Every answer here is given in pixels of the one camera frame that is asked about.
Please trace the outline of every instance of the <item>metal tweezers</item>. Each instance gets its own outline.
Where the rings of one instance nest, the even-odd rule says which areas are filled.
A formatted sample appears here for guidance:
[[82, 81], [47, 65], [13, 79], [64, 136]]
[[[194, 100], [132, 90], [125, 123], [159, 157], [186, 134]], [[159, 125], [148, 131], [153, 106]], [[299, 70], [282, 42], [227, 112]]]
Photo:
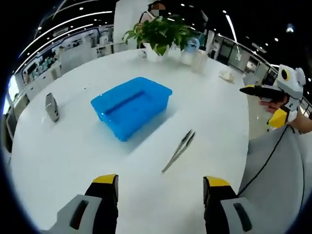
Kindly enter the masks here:
[[190, 144], [191, 144], [191, 142], [192, 142], [192, 140], [193, 140], [193, 138], [195, 136], [195, 132], [193, 132], [192, 135], [191, 134], [192, 134], [192, 129], [182, 139], [182, 141], [178, 145], [177, 149], [175, 150], [174, 155], [171, 157], [170, 161], [165, 166], [165, 168], [162, 169], [162, 171], [161, 171], [162, 173], [165, 173], [169, 169], [169, 167], [181, 156], [181, 154], [190, 146]]

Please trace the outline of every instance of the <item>blue container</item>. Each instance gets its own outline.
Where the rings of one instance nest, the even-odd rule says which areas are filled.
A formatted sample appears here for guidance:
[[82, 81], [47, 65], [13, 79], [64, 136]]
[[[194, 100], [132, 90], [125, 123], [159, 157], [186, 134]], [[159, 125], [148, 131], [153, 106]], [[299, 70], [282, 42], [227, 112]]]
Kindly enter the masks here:
[[167, 108], [172, 90], [143, 77], [134, 78], [91, 101], [99, 119], [120, 141]]

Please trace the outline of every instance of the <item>white table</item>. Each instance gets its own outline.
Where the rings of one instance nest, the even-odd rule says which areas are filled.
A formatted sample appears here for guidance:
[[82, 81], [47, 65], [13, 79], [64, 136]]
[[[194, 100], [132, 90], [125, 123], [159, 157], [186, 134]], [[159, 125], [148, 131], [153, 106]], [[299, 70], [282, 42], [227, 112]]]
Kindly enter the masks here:
[[[119, 175], [118, 234], [204, 233], [203, 177], [218, 176], [238, 191], [248, 148], [248, 104], [241, 74], [234, 84], [218, 77], [231, 69], [209, 59], [205, 75], [169, 59], [152, 63], [125, 51], [88, 62], [40, 92], [19, 117], [12, 176], [25, 210], [40, 229], [84, 194], [97, 176]], [[128, 142], [118, 141], [99, 121], [90, 101], [143, 76], [173, 90], [167, 111]], [[52, 123], [44, 105], [52, 92], [60, 119]], [[177, 145], [190, 129], [196, 136], [166, 174]]]

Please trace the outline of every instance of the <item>railing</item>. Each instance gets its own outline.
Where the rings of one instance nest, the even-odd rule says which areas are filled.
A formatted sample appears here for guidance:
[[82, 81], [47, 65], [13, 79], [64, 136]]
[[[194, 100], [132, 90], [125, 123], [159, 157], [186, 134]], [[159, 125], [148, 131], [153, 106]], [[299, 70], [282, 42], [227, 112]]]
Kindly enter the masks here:
[[309, 118], [312, 113], [312, 104], [309, 103], [309, 101], [305, 97], [302, 97], [300, 101], [300, 109], [303, 115]]
[[254, 73], [262, 84], [274, 84], [278, 71], [255, 51], [222, 35], [215, 35], [215, 40], [220, 45], [216, 60], [245, 74]]

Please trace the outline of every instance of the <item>person's hand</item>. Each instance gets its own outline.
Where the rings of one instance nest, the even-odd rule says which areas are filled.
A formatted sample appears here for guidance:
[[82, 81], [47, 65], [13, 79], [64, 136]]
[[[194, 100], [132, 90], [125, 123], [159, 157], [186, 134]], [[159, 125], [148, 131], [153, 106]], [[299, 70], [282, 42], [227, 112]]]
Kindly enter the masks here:
[[274, 101], [270, 101], [270, 102], [259, 101], [259, 104], [261, 106], [266, 107], [266, 110], [268, 112], [274, 114], [275, 111], [277, 111], [282, 105], [284, 105], [287, 102], [288, 102], [288, 96], [285, 96], [282, 101], [278, 101], [278, 102], [274, 102]]

